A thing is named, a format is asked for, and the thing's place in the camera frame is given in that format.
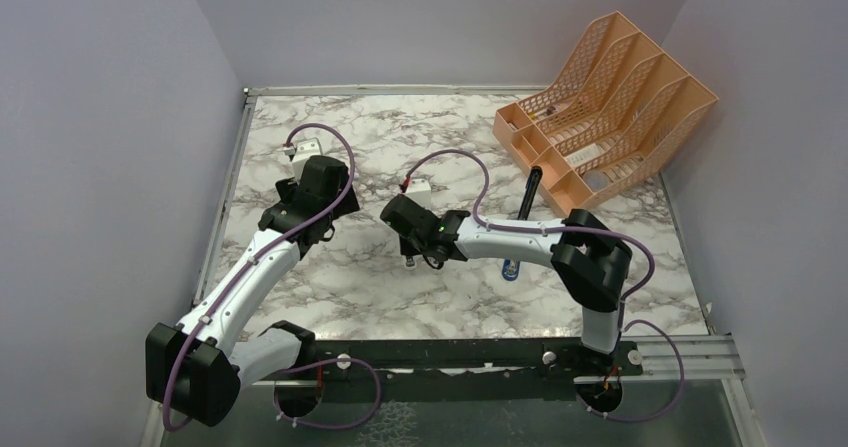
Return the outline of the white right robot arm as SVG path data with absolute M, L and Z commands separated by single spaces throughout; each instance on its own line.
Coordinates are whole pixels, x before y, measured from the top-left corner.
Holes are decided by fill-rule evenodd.
M 582 307 L 579 365 L 600 374 L 617 359 L 619 306 L 633 252 L 600 220 L 574 209 L 563 220 L 476 220 L 464 210 L 442 216 L 398 194 L 380 219 L 437 268 L 449 260 L 504 259 L 554 270 Z

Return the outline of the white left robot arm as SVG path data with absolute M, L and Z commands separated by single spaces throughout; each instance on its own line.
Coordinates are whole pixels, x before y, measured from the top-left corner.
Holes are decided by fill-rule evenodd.
M 270 290 L 310 248 L 332 239 L 333 222 L 358 211 L 355 167 L 313 155 L 299 177 L 277 182 L 279 201 L 267 208 L 237 264 L 175 325 L 156 324 L 145 340 L 146 395 L 206 426 L 219 424 L 240 391 L 282 369 L 290 377 L 313 368 L 313 332 L 278 322 L 254 341 L 238 343 Z

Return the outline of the peach plastic desk organizer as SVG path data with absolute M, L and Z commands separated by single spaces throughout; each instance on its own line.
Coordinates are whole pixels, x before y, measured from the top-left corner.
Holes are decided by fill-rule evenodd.
M 520 170 L 543 171 L 558 215 L 657 174 L 719 98 L 620 12 L 595 19 L 555 81 L 497 110 L 493 134 Z

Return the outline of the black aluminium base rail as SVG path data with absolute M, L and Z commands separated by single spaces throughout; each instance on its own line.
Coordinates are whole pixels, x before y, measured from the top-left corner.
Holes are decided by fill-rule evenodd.
M 455 340 L 320 340 L 304 370 L 270 374 L 280 392 L 330 403 L 580 399 L 615 410 L 625 388 L 646 382 L 742 379 L 728 336 L 625 337 L 610 356 L 576 337 Z

